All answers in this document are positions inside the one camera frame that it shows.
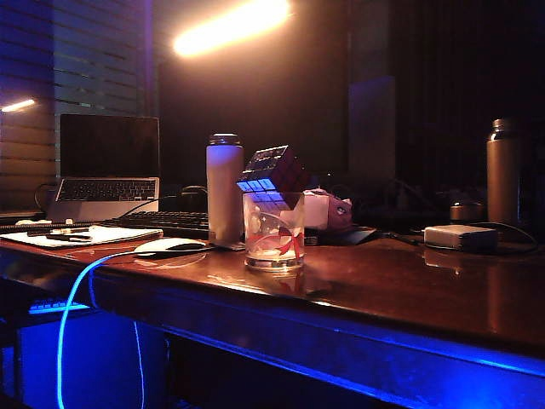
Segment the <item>laptop keyboard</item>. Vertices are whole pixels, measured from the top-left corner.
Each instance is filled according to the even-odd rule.
[[[155,198],[155,181],[65,179],[59,201],[122,202]]]

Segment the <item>laptop screen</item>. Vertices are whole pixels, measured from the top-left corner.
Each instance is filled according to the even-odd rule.
[[[60,175],[159,176],[157,118],[60,115]]]

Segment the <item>computer mouse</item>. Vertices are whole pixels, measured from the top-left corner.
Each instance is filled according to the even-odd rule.
[[[155,252],[166,253],[168,251],[191,251],[191,250],[201,250],[206,246],[203,241],[194,240],[194,239],[183,239],[180,237],[167,238],[167,239],[157,239],[148,241],[143,245],[139,245],[135,248],[135,252],[142,252],[139,256],[153,256]]]

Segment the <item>laptop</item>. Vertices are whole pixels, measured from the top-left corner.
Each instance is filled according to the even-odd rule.
[[[158,120],[60,115],[60,184],[48,209],[53,222],[98,222],[138,208],[157,211]]]

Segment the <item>black keyboard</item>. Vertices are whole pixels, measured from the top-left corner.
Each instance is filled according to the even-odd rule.
[[[155,196],[155,181],[113,179],[65,179],[58,200],[62,201],[142,201]]]
[[[165,236],[208,238],[208,213],[194,211],[138,211],[101,224],[119,228],[161,228]]]

